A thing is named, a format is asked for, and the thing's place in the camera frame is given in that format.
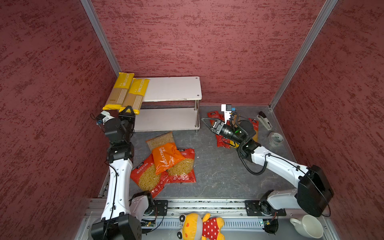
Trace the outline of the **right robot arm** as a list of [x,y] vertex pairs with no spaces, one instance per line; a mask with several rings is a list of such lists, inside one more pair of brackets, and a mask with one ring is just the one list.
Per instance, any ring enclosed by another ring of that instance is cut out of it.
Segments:
[[249,120],[235,118],[226,124],[220,119],[206,117],[202,118],[202,122],[215,135],[238,144],[238,157],[249,173],[260,176],[270,170],[293,185],[294,188],[288,191],[267,191],[256,207],[262,215],[301,209],[313,217],[325,216],[324,211],[330,209],[334,192],[320,167],[294,163],[254,141],[256,132]]

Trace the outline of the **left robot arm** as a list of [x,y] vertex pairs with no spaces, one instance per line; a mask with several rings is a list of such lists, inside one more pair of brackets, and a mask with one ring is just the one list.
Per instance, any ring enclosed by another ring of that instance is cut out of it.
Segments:
[[118,117],[102,111],[97,117],[109,139],[106,164],[110,181],[107,201],[99,222],[92,225],[90,236],[93,240],[140,240],[142,218],[153,207],[149,191],[129,197],[129,182],[133,169],[134,145],[131,138],[135,130],[136,115],[131,106],[123,109]]

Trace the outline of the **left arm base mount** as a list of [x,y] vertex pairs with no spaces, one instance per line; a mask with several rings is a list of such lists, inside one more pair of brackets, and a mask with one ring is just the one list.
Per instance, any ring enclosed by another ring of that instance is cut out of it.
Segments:
[[153,204],[145,211],[144,216],[166,216],[168,212],[168,200],[154,200]]

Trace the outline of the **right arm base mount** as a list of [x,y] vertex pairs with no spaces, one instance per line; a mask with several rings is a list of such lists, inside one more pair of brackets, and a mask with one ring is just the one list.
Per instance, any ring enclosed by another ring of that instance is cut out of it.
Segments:
[[285,209],[275,210],[266,201],[245,200],[245,210],[248,217],[285,217]]

